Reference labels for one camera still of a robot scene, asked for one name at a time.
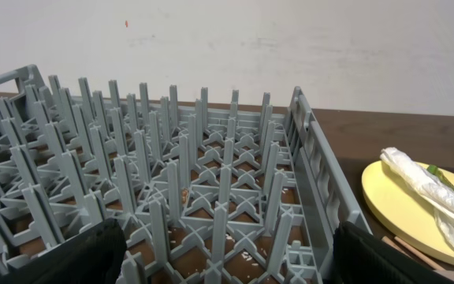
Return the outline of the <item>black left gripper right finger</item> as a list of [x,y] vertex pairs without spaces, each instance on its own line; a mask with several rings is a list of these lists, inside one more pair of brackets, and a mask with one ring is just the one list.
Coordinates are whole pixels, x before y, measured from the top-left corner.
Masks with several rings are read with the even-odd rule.
[[454,283],[351,222],[341,223],[334,232],[333,261],[344,283]]

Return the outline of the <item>green snack wrapper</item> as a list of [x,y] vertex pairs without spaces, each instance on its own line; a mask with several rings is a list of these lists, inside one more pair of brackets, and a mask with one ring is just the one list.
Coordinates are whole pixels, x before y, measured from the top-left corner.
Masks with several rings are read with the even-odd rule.
[[450,182],[449,179],[444,175],[444,173],[435,165],[429,165],[426,170],[437,177],[441,183],[448,186],[450,189],[454,189],[454,185]]

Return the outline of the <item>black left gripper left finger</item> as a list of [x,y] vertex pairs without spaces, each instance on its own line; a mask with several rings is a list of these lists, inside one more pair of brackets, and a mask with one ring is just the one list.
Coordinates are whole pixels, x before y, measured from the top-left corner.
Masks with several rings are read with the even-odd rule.
[[0,284],[114,284],[127,250],[116,219],[89,228],[71,240],[0,278]]

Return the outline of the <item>white plastic wrapper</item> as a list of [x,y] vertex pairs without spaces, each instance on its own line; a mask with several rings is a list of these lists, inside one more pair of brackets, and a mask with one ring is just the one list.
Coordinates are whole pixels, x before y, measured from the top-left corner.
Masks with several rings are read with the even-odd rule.
[[382,149],[380,159],[413,192],[431,204],[437,228],[454,249],[454,190],[397,148]]

